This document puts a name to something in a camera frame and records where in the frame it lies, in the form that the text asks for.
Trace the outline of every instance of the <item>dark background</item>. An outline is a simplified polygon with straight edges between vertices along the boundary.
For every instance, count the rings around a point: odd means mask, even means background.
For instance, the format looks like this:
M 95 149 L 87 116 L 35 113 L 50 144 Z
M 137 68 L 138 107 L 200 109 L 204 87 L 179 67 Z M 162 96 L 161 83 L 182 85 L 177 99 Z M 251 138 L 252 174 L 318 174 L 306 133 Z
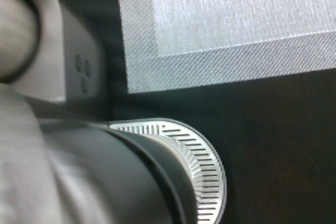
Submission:
M 335 223 L 336 72 L 128 94 L 119 2 L 66 2 L 105 42 L 111 119 L 176 119 L 218 149 L 228 178 L 221 223 Z

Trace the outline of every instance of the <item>gray cylinder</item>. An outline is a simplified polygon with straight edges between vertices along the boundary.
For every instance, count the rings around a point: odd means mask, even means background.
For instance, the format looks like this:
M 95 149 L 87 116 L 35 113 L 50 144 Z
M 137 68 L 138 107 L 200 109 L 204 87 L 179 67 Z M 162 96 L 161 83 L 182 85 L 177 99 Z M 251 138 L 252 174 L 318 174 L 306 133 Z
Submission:
M 23 69 L 38 46 L 38 18 L 23 0 L 0 0 L 0 82 Z

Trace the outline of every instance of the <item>gray fabric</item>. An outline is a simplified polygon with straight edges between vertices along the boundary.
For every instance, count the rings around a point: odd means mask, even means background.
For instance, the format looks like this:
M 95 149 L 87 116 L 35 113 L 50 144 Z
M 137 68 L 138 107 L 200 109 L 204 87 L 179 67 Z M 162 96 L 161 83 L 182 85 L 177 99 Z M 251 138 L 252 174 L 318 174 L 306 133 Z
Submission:
M 30 107 L 0 85 L 0 223 L 63 223 L 42 133 Z
M 333 0 L 120 0 L 129 92 L 336 67 Z

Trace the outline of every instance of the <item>mesh screen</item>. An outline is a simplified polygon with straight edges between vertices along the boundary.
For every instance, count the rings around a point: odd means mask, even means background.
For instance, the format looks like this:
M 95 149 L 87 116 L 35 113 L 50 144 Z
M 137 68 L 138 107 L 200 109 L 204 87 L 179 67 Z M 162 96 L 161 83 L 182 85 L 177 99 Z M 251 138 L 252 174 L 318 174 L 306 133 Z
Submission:
M 129 92 L 336 67 L 335 0 L 120 0 Z

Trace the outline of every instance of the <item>white mesh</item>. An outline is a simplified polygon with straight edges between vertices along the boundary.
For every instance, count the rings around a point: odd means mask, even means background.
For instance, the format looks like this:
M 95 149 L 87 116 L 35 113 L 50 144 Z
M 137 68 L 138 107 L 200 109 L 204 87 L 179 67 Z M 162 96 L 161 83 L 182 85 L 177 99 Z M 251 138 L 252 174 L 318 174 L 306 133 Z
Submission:
M 335 0 L 120 0 L 129 92 L 336 67 Z

